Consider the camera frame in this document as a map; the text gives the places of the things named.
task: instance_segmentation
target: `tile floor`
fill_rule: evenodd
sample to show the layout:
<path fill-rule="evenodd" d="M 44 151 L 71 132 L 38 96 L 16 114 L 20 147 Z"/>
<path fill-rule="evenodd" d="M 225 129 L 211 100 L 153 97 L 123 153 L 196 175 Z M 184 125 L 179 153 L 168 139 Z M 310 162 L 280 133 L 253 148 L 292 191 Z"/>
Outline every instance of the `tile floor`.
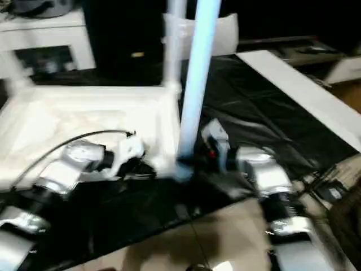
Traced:
<path fill-rule="evenodd" d="M 351 186 L 359 176 L 360 164 L 361 156 L 356 156 L 340 165 L 341 179 L 346 185 Z M 322 220 L 323 210 L 310 197 L 303 202 L 311 214 Z M 215 267 L 227 261 L 233 271 L 269 271 L 266 255 L 269 244 L 264 229 L 259 205 L 255 199 L 249 199 L 69 271 L 110 267 L 117 271 L 185 271 L 190 264 L 208 263 Z M 346 270 L 354 268 L 347 263 Z"/>

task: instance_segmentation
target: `light blue tube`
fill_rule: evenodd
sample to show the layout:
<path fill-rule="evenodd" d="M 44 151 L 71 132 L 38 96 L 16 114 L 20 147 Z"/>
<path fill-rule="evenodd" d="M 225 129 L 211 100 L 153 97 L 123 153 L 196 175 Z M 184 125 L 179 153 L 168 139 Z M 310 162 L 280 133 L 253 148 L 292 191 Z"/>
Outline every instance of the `light blue tube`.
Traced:
<path fill-rule="evenodd" d="M 196 26 L 180 123 L 179 157 L 193 154 L 220 5 L 221 0 L 198 0 Z"/>

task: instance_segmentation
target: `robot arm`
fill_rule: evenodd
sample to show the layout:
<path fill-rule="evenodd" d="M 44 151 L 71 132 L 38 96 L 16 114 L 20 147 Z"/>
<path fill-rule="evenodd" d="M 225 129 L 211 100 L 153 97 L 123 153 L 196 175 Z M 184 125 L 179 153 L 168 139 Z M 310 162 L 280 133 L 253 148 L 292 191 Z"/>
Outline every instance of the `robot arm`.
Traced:
<path fill-rule="evenodd" d="M 216 119 L 204 128 L 202 137 L 215 152 L 221 172 L 238 171 L 252 183 L 276 259 L 272 261 L 272 270 L 334 270 L 290 179 L 272 151 L 254 146 L 232 149 L 228 135 Z"/>
<path fill-rule="evenodd" d="M 115 153 L 88 141 L 67 145 L 34 181 L 30 190 L 17 193 L 0 213 L 0 270 L 27 270 L 40 240 L 75 187 L 86 181 L 112 180 L 120 166 L 131 158 L 141 158 L 144 146 L 132 135 L 119 141 Z"/>

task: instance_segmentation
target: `black cable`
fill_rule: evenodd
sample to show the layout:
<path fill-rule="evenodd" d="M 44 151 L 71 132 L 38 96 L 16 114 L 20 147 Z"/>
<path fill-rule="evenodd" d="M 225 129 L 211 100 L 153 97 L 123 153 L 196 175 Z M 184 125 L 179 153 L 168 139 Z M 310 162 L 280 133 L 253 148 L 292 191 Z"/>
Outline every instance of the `black cable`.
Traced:
<path fill-rule="evenodd" d="M 95 131 L 95 132 L 90 132 L 90 133 L 85 133 L 85 134 L 81 134 L 78 135 L 76 137 L 72 137 L 58 145 L 56 145 L 54 148 L 52 148 L 51 150 L 47 151 L 45 154 L 43 154 L 40 158 L 38 158 L 36 161 L 34 161 L 30 166 L 28 166 L 26 168 L 26 170 L 24 170 L 22 172 L 22 174 L 12 183 L 11 185 L 11 190 L 15 191 L 17 185 L 23 180 L 23 178 L 29 173 L 29 171 L 31 171 L 34 167 L 36 167 L 36 165 L 38 165 L 42 160 L 44 160 L 45 158 L 47 158 L 51 153 L 53 153 L 54 151 L 56 151 L 57 149 L 75 141 L 81 138 L 85 138 L 85 137 L 89 137 L 89 136 L 93 136 L 95 134 L 106 134 L 106 133 L 122 133 L 122 134 L 126 134 L 127 137 L 135 134 L 135 133 L 131 133 L 125 130 L 100 130 L 100 131 Z"/>

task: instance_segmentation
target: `styrofoam box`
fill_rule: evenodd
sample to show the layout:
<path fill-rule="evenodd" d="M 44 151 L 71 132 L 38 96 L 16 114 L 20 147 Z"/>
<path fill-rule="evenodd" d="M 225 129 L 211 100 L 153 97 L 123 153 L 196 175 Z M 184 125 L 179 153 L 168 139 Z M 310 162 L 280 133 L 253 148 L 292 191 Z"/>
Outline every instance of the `styrofoam box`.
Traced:
<path fill-rule="evenodd" d="M 146 146 L 145 160 L 157 175 L 173 174 L 179 137 L 177 95 L 159 87 L 33 86 L 14 95 L 0 114 L 0 189 L 55 145 L 82 133 L 104 129 L 136 131 Z M 88 137 L 108 148 L 120 134 Z M 37 166 L 20 184 L 33 179 L 58 153 Z"/>

